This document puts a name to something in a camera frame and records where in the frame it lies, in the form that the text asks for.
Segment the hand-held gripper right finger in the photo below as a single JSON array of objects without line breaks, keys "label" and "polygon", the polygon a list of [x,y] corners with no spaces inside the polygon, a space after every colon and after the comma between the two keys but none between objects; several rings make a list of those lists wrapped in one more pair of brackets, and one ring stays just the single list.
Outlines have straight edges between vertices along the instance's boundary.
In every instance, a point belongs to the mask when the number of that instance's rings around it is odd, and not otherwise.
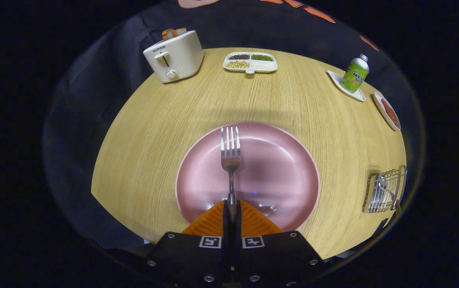
[{"label": "hand-held gripper right finger", "polygon": [[326,263],[299,231],[283,231],[244,201],[238,202],[235,280],[242,288],[306,288]]}]

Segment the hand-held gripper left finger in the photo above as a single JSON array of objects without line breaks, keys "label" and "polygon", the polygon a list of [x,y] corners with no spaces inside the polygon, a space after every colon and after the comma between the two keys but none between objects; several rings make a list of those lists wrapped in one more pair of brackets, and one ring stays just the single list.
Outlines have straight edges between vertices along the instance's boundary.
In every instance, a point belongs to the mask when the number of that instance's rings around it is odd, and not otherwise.
[{"label": "hand-held gripper left finger", "polygon": [[166,232],[145,258],[145,275],[162,288],[221,288],[227,281],[227,201],[183,232]]}]

